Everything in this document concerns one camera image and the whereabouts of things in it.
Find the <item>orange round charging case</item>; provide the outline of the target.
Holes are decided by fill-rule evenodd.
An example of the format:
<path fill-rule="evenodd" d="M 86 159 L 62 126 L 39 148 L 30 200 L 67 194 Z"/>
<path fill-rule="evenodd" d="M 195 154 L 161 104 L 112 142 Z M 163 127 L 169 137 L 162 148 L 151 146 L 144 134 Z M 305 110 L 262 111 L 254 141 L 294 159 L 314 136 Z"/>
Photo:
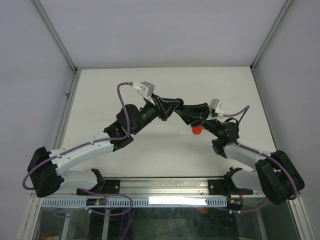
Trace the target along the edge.
<path fill-rule="evenodd" d="M 197 127 L 193 127 L 192 128 L 192 132 L 195 134 L 195 135 L 199 135 L 202 133 L 202 127 L 201 126 L 197 126 Z"/>

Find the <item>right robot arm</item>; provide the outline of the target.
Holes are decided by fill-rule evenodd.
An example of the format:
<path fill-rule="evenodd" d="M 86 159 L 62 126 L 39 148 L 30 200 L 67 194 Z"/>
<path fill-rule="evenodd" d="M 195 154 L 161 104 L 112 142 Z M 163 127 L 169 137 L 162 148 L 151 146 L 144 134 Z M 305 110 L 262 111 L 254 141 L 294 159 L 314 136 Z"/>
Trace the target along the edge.
<path fill-rule="evenodd" d="M 296 199 L 305 183 L 288 155 L 282 150 L 263 151 L 239 141 L 242 119 L 236 116 L 244 117 L 248 109 L 246 106 L 237 113 L 226 114 L 214 99 L 210 104 L 182 105 L 175 113 L 187 125 L 200 127 L 215 136 L 212 148 L 216 155 L 251 168 L 250 171 L 241 167 L 229 169 L 223 176 L 225 195 L 251 190 L 264 194 L 275 205 Z"/>

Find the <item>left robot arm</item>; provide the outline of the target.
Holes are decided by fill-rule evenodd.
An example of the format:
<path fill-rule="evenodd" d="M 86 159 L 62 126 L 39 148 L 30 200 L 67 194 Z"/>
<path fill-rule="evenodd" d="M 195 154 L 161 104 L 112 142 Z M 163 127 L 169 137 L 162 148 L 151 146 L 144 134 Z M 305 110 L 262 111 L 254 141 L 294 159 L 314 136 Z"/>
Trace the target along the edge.
<path fill-rule="evenodd" d="M 79 171 L 73 167 L 126 147 L 133 142 L 133 136 L 154 119 L 166 121 L 183 103 L 180 98 L 162 98 L 152 94 L 142 108 L 123 104 L 115 122 L 78 145 L 51 151 L 45 147 L 38 148 L 27 167 L 26 177 L 33 184 L 31 189 L 39 198 L 63 189 L 88 190 L 96 195 L 102 193 L 105 180 L 98 169 Z"/>

